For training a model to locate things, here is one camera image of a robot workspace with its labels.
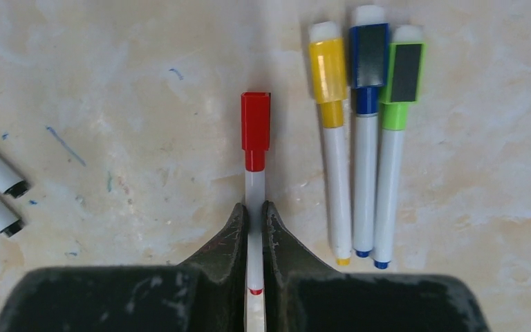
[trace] yellow marker tip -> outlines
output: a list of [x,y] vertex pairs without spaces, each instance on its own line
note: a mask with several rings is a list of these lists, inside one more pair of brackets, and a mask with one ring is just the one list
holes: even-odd
[[350,258],[337,258],[338,266],[347,266],[351,262]]

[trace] marble surface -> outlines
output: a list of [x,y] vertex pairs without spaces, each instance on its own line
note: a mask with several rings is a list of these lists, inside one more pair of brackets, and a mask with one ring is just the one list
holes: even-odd
[[[176,264],[212,237],[243,196],[247,90],[273,96],[268,198],[334,264],[304,33],[360,4],[0,0],[0,153],[33,184],[0,308],[34,268]],[[376,4],[428,43],[390,271],[456,276],[495,331],[531,331],[531,1]]]

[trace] blue ink mark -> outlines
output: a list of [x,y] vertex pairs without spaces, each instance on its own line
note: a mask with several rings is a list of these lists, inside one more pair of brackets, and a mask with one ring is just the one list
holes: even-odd
[[107,172],[107,178],[106,178],[106,190],[107,190],[107,192],[111,192],[112,183],[113,183],[113,176],[111,175],[111,172]]
[[79,163],[82,164],[82,166],[85,166],[86,167],[86,163],[84,162],[84,160],[82,158],[80,158],[80,156],[78,156],[76,154],[76,152],[74,152],[74,150],[72,150],[67,144],[66,142],[64,142],[64,140],[58,136],[58,134],[56,133],[56,131],[50,127],[50,126],[47,126],[46,129],[52,133],[52,136],[54,136],[54,138],[60,142],[60,144],[62,144],[62,146],[64,147],[64,149],[66,149],[66,151],[71,154],[72,156],[74,156],[74,158],[76,158],[76,160],[78,160]]
[[176,69],[176,68],[172,68],[172,69],[170,69],[169,71],[173,71],[173,72],[178,76],[178,79],[179,79],[180,81],[184,80],[184,76],[182,76],[182,74],[180,74],[180,72],[178,71],[178,69]]

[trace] yellow marker cap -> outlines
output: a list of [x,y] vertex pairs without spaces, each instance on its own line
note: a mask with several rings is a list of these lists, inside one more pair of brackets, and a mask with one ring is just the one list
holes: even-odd
[[347,98],[343,39],[334,38],[311,43],[310,65],[317,104]]
[[337,258],[337,265],[338,266],[347,266],[351,263],[350,258]]
[[343,125],[343,105],[340,101],[325,102],[320,107],[324,128],[337,128]]

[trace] blue marker cap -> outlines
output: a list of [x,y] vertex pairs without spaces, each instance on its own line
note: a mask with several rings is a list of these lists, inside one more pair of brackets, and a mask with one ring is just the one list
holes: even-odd
[[358,115],[378,112],[378,88],[388,72],[389,27],[384,9],[367,5],[355,9],[349,29],[351,45],[351,87],[356,91]]
[[361,257],[361,258],[365,258],[365,257],[369,257],[369,253],[371,251],[359,251],[359,250],[356,250],[355,251],[355,254],[358,256],[358,257]]
[[376,267],[376,268],[379,268],[380,270],[385,270],[388,268],[388,265],[390,264],[389,261],[387,262],[383,262],[383,261],[373,261],[373,265]]

